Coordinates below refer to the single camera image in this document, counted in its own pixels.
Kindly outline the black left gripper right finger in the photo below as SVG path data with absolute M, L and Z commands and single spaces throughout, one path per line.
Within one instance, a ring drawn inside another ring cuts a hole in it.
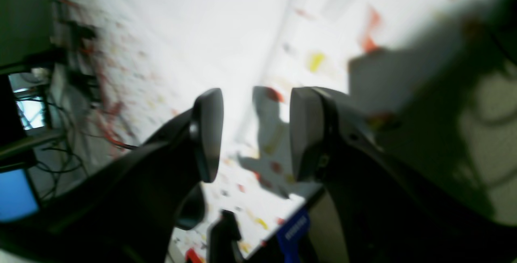
M 290 94 L 297 181 L 323 184 L 351 263 L 512 263 L 516 228 L 471 210 L 373 142 L 346 95 L 321 87 Z

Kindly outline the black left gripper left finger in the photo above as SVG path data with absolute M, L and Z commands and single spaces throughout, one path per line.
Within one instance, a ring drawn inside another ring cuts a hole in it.
M 217 175 L 222 90 L 43 210 L 1 224 L 1 249 L 40 263 L 162 263 L 183 203 Z

